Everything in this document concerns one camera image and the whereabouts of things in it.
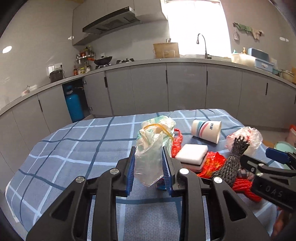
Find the person right hand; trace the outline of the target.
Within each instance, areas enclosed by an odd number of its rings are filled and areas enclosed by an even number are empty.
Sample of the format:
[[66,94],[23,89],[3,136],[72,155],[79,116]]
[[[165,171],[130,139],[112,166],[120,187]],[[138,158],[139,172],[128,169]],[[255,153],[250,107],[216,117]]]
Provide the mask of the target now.
[[291,214],[288,211],[283,210],[278,207],[278,216],[276,218],[275,224],[273,226],[273,232],[271,234],[271,239],[273,240],[287,225]]

